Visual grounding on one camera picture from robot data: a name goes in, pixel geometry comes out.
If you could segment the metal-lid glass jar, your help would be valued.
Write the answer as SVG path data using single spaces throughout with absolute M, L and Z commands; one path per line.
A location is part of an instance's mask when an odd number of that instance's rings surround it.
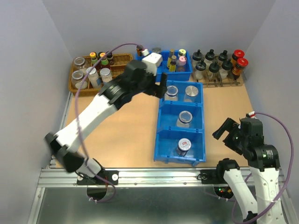
M 197 87 L 189 85 L 185 89 L 184 102 L 194 103 L 198 96 L 199 90 Z

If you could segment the glass jar with powder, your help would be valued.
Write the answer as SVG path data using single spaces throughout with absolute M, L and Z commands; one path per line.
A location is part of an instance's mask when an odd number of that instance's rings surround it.
M 193 116 L 189 111 L 182 111 L 178 116 L 176 127 L 189 128 L 191 126 L 192 119 Z

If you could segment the white-lid spice jar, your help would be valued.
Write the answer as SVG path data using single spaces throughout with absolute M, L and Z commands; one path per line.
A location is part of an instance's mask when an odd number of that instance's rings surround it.
M 176 152 L 179 156 L 186 156 L 191 149 L 192 143 L 188 138 L 181 138 L 178 141 Z

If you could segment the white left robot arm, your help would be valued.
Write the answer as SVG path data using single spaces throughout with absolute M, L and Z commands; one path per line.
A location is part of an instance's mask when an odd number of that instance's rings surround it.
M 103 167 L 94 159 L 78 152 L 80 141 L 104 119 L 130 102 L 134 95 L 146 93 L 159 96 L 156 85 L 156 63 L 145 59 L 130 61 L 124 72 L 106 83 L 91 103 L 68 126 L 57 133 L 48 133 L 44 137 L 51 153 L 68 173 L 82 173 L 98 184 L 103 181 Z

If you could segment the gold-cap bottle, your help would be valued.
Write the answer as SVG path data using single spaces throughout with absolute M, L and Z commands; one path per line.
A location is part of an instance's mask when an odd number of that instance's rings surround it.
M 170 64 L 169 64 L 169 72 L 175 72 L 176 71 L 176 56 L 173 55 L 171 57 L 171 60 L 170 60 Z
M 174 52 L 175 52 L 175 49 L 170 49 L 169 55 L 168 55 L 168 60 L 167 60 L 167 68 L 169 68 L 169 66 L 170 66 L 171 59 L 174 56 Z

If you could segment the blue rear storage tray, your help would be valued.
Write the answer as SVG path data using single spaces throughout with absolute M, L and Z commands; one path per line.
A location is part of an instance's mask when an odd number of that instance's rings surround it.
M 152 51 L 148 51 L 147 49 L 145 50 L 147 51 L 147 55 L 149 55 L 150 53 L 152 53 Z M 168 60 L 168 55 L 169 55 L 169 51 L 170 50 L 162 50 L 161 51 L 161 55 L 163 57 L 163 61 L 161 63 L 161 65 L 158 67 L 157 69 L 157 75 L 156 75 L 156 82 L 160 82 L 161 80 L 161 74 L 163 72 L 167 73 L 167 79 L 168 80 L 175 80 L 175 81 L 188 81 L 190 78 L 190 75 L 192 73 L 192 68 L 191 68 L 191 61 L 190 59 L 188 59 L 189 57 L 189 53 L 186 52 L 186 70 L 185 72 L 169 72 L 169 69 L 167 68 L 167 60 Z M 176 60 L 178 60 L 178 50 L 175 50 L 174 55 L 177 57 Z M 142 59 L 146 56 L 143 57 L 138 57 L 137 53 L 136 53 L 136 59 L 142 61 Z

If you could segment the gold-cap bottle back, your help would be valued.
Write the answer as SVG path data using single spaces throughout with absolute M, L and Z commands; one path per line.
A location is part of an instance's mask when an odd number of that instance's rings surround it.
M 168 55 L 168 60 L 167 60 L 167 68 L 169 68 L 169 66 L 170 66 L 171 59 L 174 56 L 174 52 L 175 52 L 175 49 L 170 49 L 169 55 Z

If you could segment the tall black-cap grinder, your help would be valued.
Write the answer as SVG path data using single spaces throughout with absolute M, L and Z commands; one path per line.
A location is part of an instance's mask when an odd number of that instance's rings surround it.
M 136 46 L 136 53 L 138 57 L 143 57 L 144 47 L 142 45 Z

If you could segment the yellow-lid jar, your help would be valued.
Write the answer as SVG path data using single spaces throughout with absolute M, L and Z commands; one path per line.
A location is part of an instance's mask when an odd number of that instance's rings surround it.
M 181 56 L 186 56 L 186 50 L 185 49 L 179 49 L 178 50 L 178 57 L 181 57 Z

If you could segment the black-top cruet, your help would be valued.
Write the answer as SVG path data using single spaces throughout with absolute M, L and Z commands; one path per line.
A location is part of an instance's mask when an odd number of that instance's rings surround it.
M 207 65 L 210 65 L 215 58 L 214 50 L 210 49 L 206 54 L 205 54 L 205 63 Z
M 218 61 L 220 63 L 223 63 L 224 61 L 226 61 L 228 59 L 228 51 L 227 50 L 223 50 L 223 52 L 221 52 L 218 55 Z
M 221 79 L 225 79 L 228 76 L 228 72 L 232 69 L 232 66 L 233 64 L 231 62 L 231 59 L 228 59 L 222 63 L 219 70 Z
M 192 63 L 196 64 L 197 62 L 201 61 L 203 57 L 203 54 L 201 53 L 201 50 L 198 49 L 196 52 L 192 55 Z
M 204 72 L 206 71 L 206 63 L 204 62 L 204 59 L 201 61 L 197 62 L 195 65 L 195 78 L 197 80 L 201 80 L 204 76 Z
M 207 77 L 208 77 L 209 81 L 213 81 L 215 79 L 217 73 L 219 72 L 219 69 L 220 69 L 220 66 L 217 61 L 210 64 L 208 71 L 207 71 Z

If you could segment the blue three-compartment bin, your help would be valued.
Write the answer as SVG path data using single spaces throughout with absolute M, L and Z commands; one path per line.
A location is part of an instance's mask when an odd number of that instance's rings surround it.
M 178 101 L 165 100 L 163 97 L 159 102 L 154 160 L 195 167 L 206 161 L 203 85 L 197 82 L 167 81 L 166 86 L 169 85 L 178 88 Z M 189 85 L 199 90 L 194 103 L 184 102 L 185 89 Z M 176 127 L 178 116 L 182 111 L 189 111 L 193 116 L 189 128 Z M 179 156 L 176 152 L 181 138 L 188 138 L 192 143 L 186 156 Z

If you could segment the clear acrylic bottle rack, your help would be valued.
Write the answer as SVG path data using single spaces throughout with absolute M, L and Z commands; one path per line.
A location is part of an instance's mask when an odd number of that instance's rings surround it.
M 220 63 L 218 61 L 218 55 L 216 56 L 216 58 L 213 60 L 212 63 L 214 63 L 215 61 L 218 62 L 219 66 L 221 68 L 222 63 Z M 195 74 L 194 74 L 195 65 L 192 68 L 192 77 L 196 82 L 203 84 L 203 88 L 230 87 L 230 86 L 237 87 L 237 86 L 242 86 L 245 83 L 245 81 L 247 80 L 244 72 L 242 72 L 241 76 L 237 80 L 235 80 L 233 77 L 233 74 L 232 74 L 232 70 L 230 70 L 228 72 L 228 76 L 225 79 L 221 79 L 220 73 L 218 72 L 215 79 L 213 81 L 209 81 L 209 79 L 207 77 L 207 71 L 208 71 L 207 64 L 206 64 L 206 71 L 204 72 L 203 78 L 201 80 L 197 80 L 195 78 Z

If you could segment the black-top cruet front middle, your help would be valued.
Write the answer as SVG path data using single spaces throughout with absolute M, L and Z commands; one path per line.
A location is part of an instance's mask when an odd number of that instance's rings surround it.
M 219 69 L 220 69 L 220 66 L 217 61 L 210 64 L 208 71 L 207 71 L 207 77 L 208 77 L 209 81 L 213 81 L 215 79 L 217 73 L 219 72 Z

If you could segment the glass jar basket front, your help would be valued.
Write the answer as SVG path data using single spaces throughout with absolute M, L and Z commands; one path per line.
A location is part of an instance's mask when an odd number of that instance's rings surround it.
M 82 89 L 86 89 L 88 87 L 88 82 L 87 81 L 83 81 L 84 78 L 84 73 L 76 70 L 72 73 L 71 75 L 71 84 L 72 87 L 75 89 L 78 89 L 81 85 L 82 85 Z

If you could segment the red-lid sauce jar back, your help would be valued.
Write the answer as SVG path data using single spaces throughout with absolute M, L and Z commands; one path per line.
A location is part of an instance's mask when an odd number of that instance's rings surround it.
M 239 58 L 243 58 L 245 56 L 244 51 L 242 51 L 241 49 L 236 49 L 233 54 L 232 54 L 232 59 L 231 59 L 231 63 L 233 65 L 233 67 L 236 66 L 237 60 Z

